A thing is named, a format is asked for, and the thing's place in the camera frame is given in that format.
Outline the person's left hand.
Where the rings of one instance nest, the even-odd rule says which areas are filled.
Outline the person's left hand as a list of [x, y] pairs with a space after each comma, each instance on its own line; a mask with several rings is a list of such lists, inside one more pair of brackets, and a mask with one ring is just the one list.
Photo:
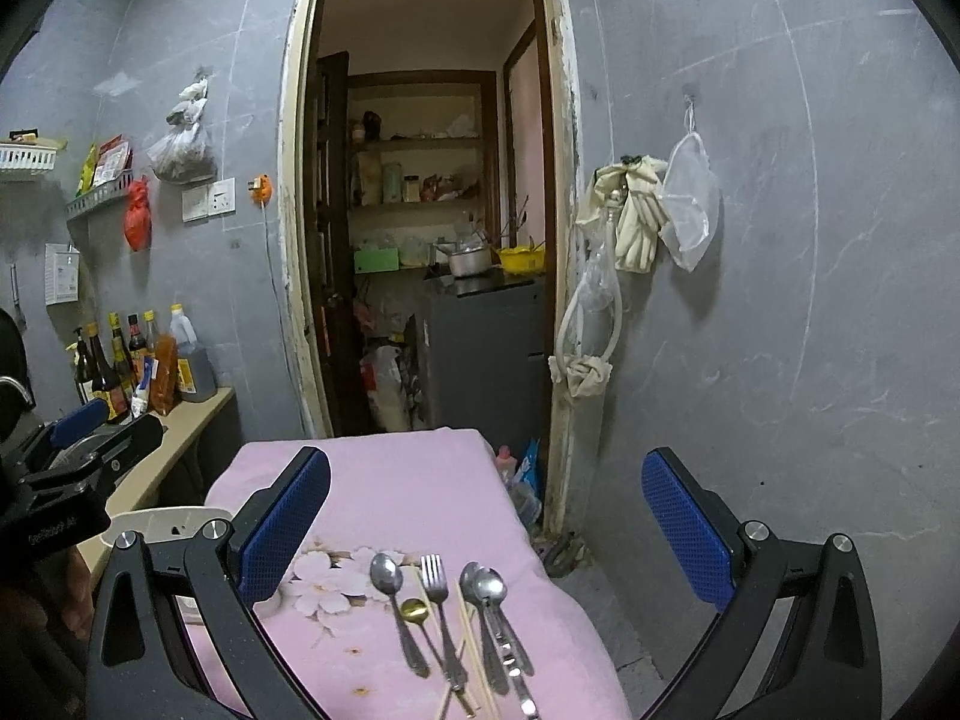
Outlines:
[[44, 598], [41, 608], [50, 622], [59, 615], [76, 639], [86, 642], [93, 626], [94, 605], [91, 574], [76, 546], [54, 557], [44, 574]]

